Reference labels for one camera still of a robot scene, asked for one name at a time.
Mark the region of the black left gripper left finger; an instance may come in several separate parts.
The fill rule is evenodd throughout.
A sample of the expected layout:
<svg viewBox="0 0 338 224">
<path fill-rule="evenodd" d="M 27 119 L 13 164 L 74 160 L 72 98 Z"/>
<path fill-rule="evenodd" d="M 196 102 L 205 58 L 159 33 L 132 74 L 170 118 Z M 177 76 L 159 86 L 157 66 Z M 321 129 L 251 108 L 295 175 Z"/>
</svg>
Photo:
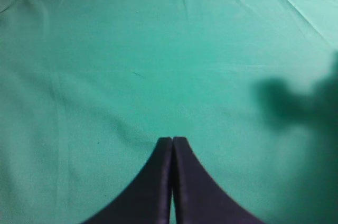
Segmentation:
<svg viewBox="0 0 338 224">
<path fill-rule="evenodd" d="M 84 223 L 169 223 L 172 139 L 159 138 L 149 159 L 131 183 Z"/>
</svg>

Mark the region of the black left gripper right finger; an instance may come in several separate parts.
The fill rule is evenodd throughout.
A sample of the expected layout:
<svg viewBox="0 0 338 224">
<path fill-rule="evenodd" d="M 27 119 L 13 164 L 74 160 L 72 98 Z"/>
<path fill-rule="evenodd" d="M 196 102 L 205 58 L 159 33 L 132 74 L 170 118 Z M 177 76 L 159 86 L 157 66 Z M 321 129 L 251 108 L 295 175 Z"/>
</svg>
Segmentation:
<svg viewBox="0 0 338 224">
<path fill-rule="evenodd" d="M 173 139 L 173 192 L 177 223 L 260 223 L 220 188 L 185 137 Z"/>
</svg>

